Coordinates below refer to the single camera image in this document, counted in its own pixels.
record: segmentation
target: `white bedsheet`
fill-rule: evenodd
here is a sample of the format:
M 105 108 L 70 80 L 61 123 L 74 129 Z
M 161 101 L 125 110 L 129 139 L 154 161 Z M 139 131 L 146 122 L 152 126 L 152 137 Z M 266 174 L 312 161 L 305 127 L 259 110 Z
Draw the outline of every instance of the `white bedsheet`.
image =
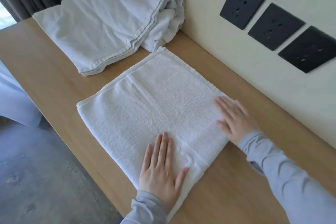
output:
M 160 47 L 77 108 L 90 132 L 136 188 L 147 145 L 163 131 L 174 138 L 175 172 L 182 167 L 190 170 L 169 221 L 228 142 L 216 127 L 221 119 L 213 105 L 217 95 L 223 93 Z
M 102 72 L 142 46 L 169 42 L 184 21 L 183 0 L 62 0 L 33 15 L 83 75 Z

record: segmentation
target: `white wall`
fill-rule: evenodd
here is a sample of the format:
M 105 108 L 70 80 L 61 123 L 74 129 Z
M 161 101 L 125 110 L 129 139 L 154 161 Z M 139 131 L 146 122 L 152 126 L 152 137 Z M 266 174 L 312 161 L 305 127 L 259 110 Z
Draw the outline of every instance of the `white wall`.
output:
M 309 25 L 336 38 L 336 0 L 266 0 L 244 31 L 219 16 L 224 2 L 185 0 L 183 32 L 336 148 L 336 59 L 305 74 L 277 55 Z M 275 52 L 247 35 L 271 2 L 307 23 Z

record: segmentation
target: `gray carpet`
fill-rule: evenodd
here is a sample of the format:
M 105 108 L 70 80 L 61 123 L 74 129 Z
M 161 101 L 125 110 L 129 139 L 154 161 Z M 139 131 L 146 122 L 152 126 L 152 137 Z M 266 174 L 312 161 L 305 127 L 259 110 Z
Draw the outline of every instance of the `gray carpet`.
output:
M 0 125 L 0 223 L 116 224 L 119 213 L 43 118 Z

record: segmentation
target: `window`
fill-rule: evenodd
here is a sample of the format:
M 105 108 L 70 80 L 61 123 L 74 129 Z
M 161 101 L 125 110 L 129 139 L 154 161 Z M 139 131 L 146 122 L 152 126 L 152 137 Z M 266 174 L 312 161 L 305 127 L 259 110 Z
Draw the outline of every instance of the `window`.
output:
M 0 3 L 0 29 L 9 27 L 10 25 L 13 25 L 15 23 L 16 21 L 14 20 L 14 18 Z

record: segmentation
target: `left hand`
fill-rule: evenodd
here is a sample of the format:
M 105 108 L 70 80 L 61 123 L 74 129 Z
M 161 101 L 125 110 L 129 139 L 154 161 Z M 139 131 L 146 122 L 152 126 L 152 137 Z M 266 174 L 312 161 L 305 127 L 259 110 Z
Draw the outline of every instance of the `left hand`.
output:
M 182 184 L 189 168 L 183 168 L 174 178 L 174 147 L 173 139 L 166 132 L 158 135 L 154 149 L 149 144 L 139 178 L 139 190 L 149 192 L 162 201 L 167 213 L 176 204 Z

